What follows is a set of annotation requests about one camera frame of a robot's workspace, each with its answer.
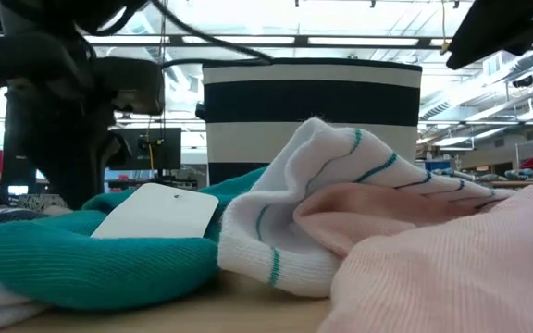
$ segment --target clothing pile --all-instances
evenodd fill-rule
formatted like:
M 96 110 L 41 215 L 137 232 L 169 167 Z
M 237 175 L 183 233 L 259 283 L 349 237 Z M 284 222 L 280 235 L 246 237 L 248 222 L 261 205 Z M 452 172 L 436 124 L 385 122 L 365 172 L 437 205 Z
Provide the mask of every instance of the clothing pile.
M 203 192 L 219 208 L 200 239 L 90 238 L 128 192 L 0 212 L 0 327 L 173 301 L 223 269 L 330 297 L 321 332 L 533 332 L 533 187 L 437 176 L 313 118 L 267 168 Z

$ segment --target teal stripe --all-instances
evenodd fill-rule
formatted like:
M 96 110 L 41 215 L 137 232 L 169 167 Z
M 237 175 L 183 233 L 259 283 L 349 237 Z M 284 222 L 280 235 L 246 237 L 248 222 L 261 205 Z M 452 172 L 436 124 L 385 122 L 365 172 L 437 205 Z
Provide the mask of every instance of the teal stripe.
M 326 168 L 328 164 L 330 164 L 330 162 L 341 159 L 343 157 L 347 157 L 350 154 L 354 153 L 357 150 L 357 147 L 359 147 L 359 144 L 361 144 L 362 139 L 363 139 L 362 131 L 360 129 L 354 129 L 353 146 L 351 147 L 351 150 L 349 151 L 349 153 L 343 156 L 334 157 L 328 160 L 325 164 L 323 164 L 320 170 L 316 173 L 316 175 L 313 176 L 308 181 L 308 183 L 305 185 L 305 195 L 307 195 L 307 191 L 308 191 L 308 188 L 310 187 L 310 184 L 324 171 L 324 169 Z M 267 205 L 263 209 L 261 209 L 260 213 L 258 213 L 258 218 L 256 219 L 256 235 L 259 241 L 263 241 L 262 224 L 265 218 L 265 212 L 267 211 L 268 207 L 269 206 Z M 271 247 L 271 249 L 273 251 L 273 266 L 271 267 L 270 278 L 268 280 L 268 284 L 270 284 L 271 286 L 275 286 L 277 282 L 279 281 L 280 254 L 279 254 L 279 251 L 275 249 L 274 247 Z
M 268 284 L 272 287 L 275 287 L 277 282 L 279 282 L 279 273 L 281 269 L 280 254 L 277 249 L 271 246 L 273 250 L 273 267 L 270 270 L 270 278 L 268 279 Z
M 334 162 L 336 160 L 339 160 L 341 158 L 344 158 L 344 157 L 347 157 L 349 155 L 351 155 L 352 153 L 354 153 L 356 150 L 357 150 L 357 147 L 359 147 L 359 144 L 361 143 L 361 140 L 363 138 L 363 133 L 361 132 L 360 129 L 354 129 L 355 132 L 354 132 L 354 139 L 353 139 L 353 146 L 351 147 L 351 150 L 349 151 L 349 153 L 347 154 L 344 154 L 343 156 L 339 156 L 339 157 L 334 157 L 334 158 L 331 158 L 329 159 L 325 164 L 322 165 L 322 167 L 320 168 L 320 171 L 318 171 L 316 173 L 315 176 L 313 176 L 308 182 L 307 184 L 305 185 L 305 194 L 307 195 L 307 192 L 308 192 L 308 189 L 310 188 L 310 185 L 312 185 L 312 182 L 318 178 L 318 176 L 320 176 L 320 174 L 324 171 L 324 169 L 331 163 L 331 162 Z
M 398 186 L 398 187 L 395 187 L 394 189 L 399 190 L 399 189 L 403 189 L 403 188 L 409 187 L 409 186 L 422 185 L 422 184 L 428 183 L 430 180 L 431 180 L 431 173 L 427 171 L 425 179 L 423 179 L 421 181 L 416 181 L 416 182 L 413 182 L 413 183 L 410 183 L 410 184 Z
M 396 153 L 392 153 L 392 155 L 390 156 L 388 161 L 386 161 L 386 163 L 384 163 L 381 166 L 376 166 L 376 167 L 372 168 L 371 170 L 367 171 L 365 174 L 363 174 L 363 176 L 359 177 L 355 182 L 362 182 L 362 181 L 370 178 L 371 176 L 377 174 L 378 172 L 383 171 L 383 170 L 391 167 L 391 165 L 393 165 L 394 162 L 396 162 L 397 158 L 398 158 L 398 155 Z
M 256 235 L 258 236 L 259 241 L 263 241 L 261 226 L 263 224 L 263 218 L 265 217 L 265 212 L 267 211 L 267 208 L 268 206 L 265 206 L 263 209 L 260 210 L 260 213 L 258 213 L 258 219 L 256 220 Z

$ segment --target pink fabric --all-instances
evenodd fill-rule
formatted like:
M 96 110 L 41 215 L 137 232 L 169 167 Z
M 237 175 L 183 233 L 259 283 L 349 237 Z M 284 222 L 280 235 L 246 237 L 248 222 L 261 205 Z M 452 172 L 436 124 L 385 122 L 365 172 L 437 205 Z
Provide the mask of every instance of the pink fabric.
M 533 332 L 533 186 L 471 216 L 391 191 L 333 186 L 296 210 L 345 257 L 319 332 Z

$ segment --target paper tag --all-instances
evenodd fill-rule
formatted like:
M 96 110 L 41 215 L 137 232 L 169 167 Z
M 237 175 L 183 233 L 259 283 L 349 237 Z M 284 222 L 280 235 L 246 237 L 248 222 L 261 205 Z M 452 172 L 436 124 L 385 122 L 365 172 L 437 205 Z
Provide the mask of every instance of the paper tag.
M 92 237 L 203 237 L 218 202 L 218 198 L 196 191 L 144 184 L 110 212 Z

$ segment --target computer monitor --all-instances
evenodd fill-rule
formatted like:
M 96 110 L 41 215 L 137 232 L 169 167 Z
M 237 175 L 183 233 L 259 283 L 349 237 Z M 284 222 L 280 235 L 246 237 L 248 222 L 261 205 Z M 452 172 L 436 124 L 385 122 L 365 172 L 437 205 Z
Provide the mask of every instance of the computer monitor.
M 182 129 L 114 129 L 130 147 L 131 158 L 122 165 L 113 165 L 112 170 L 150 170 L 152 161 L 146 142 L 162 141 L 152 144 L 155 170 L 180 169 Z

